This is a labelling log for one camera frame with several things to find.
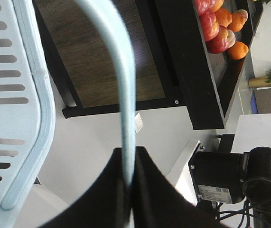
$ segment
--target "black shelf frame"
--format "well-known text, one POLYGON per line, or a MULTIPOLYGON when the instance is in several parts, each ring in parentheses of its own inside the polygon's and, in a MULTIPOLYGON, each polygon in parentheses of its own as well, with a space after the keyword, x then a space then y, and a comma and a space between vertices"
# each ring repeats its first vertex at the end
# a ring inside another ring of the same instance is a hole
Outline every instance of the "black shelf frame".
MULTIPOLYGON (((245 70, 254 76, 250 53, 242 60, 231 61, 217 86, 195 1, 135 2, 165 93, 162 99, 137 102, 137 110, 186 105, 194 129, 224 128, 241 74, 245 70)), ((250 46, 262 15, 262 3, 236 3, 238 9, 249 11, 250 23, 244 28, 249 32, 242 34, 242 41, 250 46)), ((118 104, 83 107, 36 5, 35 12, 48 69, 65 103, 65 118, 119 112, 118 104)))

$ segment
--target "fruit tray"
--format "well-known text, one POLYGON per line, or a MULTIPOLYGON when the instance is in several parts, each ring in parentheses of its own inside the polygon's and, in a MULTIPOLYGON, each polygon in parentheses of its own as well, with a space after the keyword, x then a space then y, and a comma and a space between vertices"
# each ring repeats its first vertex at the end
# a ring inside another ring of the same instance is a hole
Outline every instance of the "fruit tray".
MULTIPOLYGON (((174 68, 168 76, 172 81, 178 80, 193 128, 224 128, 241 74, 254 76, 250 52, 241 60, 229 60, 225 52, 208 53, 194 0, 136 2, 152 53, 163 53, 167 65, 174 68), (142 12, 143 4, 149 11, 142 12), (153 26, 147 22, 147 13, 153 26), (152 30, 158 39, 150 39, 152 30), (154 48, 155 42, 160 43, 161 50, 154 48)), ((236 33, 236 40, 250 47, 262 15, 262 3, 225 0, 223 7, 231 12, 247 10, 249 18, 236 33)))

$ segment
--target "light blue metal rod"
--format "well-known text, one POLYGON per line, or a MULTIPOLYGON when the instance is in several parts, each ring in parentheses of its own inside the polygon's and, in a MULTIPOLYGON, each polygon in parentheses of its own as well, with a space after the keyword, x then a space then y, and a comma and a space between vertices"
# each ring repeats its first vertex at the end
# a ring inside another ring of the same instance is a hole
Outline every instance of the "light blue metal rod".
POLYGON ((135 61, 125 24, 109 0, 75 0, 100 32, 113 59, 120 95, 123 174, 131 185, 135 160, 135 61))

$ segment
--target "dark wood panel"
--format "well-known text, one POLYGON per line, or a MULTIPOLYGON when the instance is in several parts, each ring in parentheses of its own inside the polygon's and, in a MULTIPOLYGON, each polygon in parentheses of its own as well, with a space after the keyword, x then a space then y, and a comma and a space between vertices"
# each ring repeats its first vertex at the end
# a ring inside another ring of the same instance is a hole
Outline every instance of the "dark wood panel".
MULTIPOLYGON (((113 1, 127 26, 137 66, 137 100, 165 98, 133 0, 113 1)), ((37 6, 84 107, 118 103, 115 71, 97 30, 71 0, 37 0, 37 6)))

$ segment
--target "black cable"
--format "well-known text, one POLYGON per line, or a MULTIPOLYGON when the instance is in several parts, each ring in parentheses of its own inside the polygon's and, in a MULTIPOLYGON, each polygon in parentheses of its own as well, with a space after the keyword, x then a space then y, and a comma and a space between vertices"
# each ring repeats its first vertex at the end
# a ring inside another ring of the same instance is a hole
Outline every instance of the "black cable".
MULTIPOLYGON (((244 209, 245 207, 246 207, 246 201, 245 201, 244 204, 243 204, 243 209, 244 209)), ((238 225, 237 228, 241 228, 241 226, 242 226, 242 224, 243 224, 243 222, 244 222, 244 218, 245 218, 245 215, 242 214, 241 221, 240 221, 240 223, 239 223, 239 225, 238 225)))
MULTIPOLYGON (((246 208, 249 206, 249 201, 245 200, 246 208)), ((246 228, 250 226, 249 209, 246 210, 246 228)))
POLYGON ((268 202, 270 202, 270 201, 271 201, 271 198, 264 200, 262 203, 254 203, 254 204, 252 204, 252 205, 250 205, 250 206, 248 206, 248 207, 246 207, 246 208, 243 208, 243 209, 241 209, 241 210, 230 211, 230 214, 229 214, 229 215, 225 215, 225 216, 219 218, 218 220, 221 221, 221 220, 226 219, 226 218, 229 218, 229 217, 231 217, 231 216, 233 216, 233 215, 242 214, 242 213, 244 213, 244 212, 245 212, 246 210, 248 210, 248 209, 252 209, 252 208, 258 207, 258 206, 263 205, 263 204, 265 204, 265 203, 268 203, 268 202))
POLYGON ((215 216, 216 216, 216 219, 219 219, 220 216, 219 216, 219 212, 220 212, 220 207, 223 205, 223 203, 219 203, 219 205, 216 206, 215 208, 215 216))
MULTIPOLYGON (((234 210, 226 210, 226 211, 221 211, 220 214, 233 213, 233 212, 235 212, 235 211, 234 211, 234 210)), ((243 213, 237 213, 237 214, 235 214, 235 215, 238 215, 238 214, 242 214, 242 215, 245 216, 246 213, 245 213, 245 212, 243 212, 243 213)), ((258 216, 256 216, 256 215, 250 214, 250 213, 248 213, 248 216, 253 217, 253 218, 255 218, 255 219, 258 219, 258 220, 260 220, 260 221, 266 223, 266 224, 271 228, 271 224, 270 224, 268 221, 266 221, 266 220, 264 220, 264 219, 262 219, 262 218, 260 218, 260 217, 258 217, 258 216)))

